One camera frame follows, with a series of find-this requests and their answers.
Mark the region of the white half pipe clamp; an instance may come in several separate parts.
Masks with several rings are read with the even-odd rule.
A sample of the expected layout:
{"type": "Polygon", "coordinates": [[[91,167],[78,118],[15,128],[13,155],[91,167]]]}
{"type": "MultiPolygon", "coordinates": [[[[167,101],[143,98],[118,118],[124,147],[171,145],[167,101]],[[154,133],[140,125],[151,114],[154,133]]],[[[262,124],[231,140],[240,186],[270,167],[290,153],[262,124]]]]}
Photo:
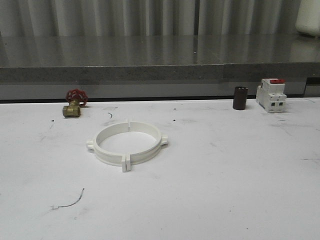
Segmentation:
{"type": "Polygon", "coordinates": [[[156,126],[150,123],[129,120],[127,124],[129,132],[141,132],[150,135],[155,139],[155,142],[146,150],[137,153],[126,153],[121,160],[122,171],[124,173],[131,171],[132,165],[151,160],[159,153],[162,146],[168,144],[168,136],[162,134],[156,126]]]}
{"type": "Polygon", "coordinates": [[[130,121],[127,120],[125,122],[115,123],[107,126],[105,129],[98,132],[93,139],[87,140],[86,147],[89,150],[92,150],[96,158],[101,162],[108,165],[121,167],[122,172],[131,171],[131,157],[128,153],[110,152],[100,147],[100,143],[107,138],[128,132],[130,130],[130,124],[130,121]]]}

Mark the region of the dark brown cylinder coupling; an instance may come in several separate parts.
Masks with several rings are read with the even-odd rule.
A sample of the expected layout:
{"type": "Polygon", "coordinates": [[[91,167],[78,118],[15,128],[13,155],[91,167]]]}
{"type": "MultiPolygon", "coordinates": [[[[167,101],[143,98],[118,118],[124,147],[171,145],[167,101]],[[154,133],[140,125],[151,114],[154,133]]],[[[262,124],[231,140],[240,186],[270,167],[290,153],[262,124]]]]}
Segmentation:
{"type": "Polygon", "coordinates": [[[245,86],[236,86],[234,88],[233,109],[245,110],[248,96],[248,88],[245,86]]]}

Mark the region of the brass valve red handwheel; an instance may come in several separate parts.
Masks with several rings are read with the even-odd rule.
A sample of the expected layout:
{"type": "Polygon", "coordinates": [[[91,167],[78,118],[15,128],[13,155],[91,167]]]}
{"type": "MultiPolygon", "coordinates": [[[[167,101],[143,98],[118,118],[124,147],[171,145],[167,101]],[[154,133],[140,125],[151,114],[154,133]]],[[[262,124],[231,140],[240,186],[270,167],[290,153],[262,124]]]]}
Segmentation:
{"type": "Polygon", "coordinates": [[[65,118],[79,117],[81,115],[81,107],[86,106],[88,96],[85,91],[79,89],[72,89],[66,93],[65,96],[68,105],[62,109],[62,115],[65,118]]]}

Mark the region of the grey stone countertop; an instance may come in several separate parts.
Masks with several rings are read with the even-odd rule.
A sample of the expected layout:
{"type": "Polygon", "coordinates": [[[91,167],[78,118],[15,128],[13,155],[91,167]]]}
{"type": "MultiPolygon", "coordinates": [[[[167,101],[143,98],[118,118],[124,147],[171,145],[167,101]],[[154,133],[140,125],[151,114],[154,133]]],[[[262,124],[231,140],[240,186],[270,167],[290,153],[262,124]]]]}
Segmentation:
{"type": "Polygon", "coordinates": [[[251,81],[319,75],[319,39],[298,34],[0,39],[0,81],[6,84],[251,81]]]}

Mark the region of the white rice cooker appliance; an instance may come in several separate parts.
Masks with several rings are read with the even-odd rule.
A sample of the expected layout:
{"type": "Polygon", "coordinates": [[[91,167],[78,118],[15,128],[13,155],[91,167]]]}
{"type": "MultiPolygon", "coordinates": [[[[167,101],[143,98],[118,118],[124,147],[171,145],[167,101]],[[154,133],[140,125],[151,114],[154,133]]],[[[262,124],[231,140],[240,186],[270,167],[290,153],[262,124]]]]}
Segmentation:
{"type": "Polygon", "coordinates": [[[295,28],[301,34],[320,36],[320,0],[300,1],[295,28]]]}

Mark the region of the white circuit breaker red switch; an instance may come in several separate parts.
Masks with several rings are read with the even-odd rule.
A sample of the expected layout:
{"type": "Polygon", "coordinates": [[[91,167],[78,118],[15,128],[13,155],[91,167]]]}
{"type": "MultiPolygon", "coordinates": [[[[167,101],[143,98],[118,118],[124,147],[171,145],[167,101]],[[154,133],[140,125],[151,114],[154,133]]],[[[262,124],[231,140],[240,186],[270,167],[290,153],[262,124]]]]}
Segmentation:
{"type": "Polygon", "coordinates": [[[282,113],[287,96],[284,94],[285,80],[279,78],[262,78],[257,86],[256,102],[267,113],[282,113]]]}

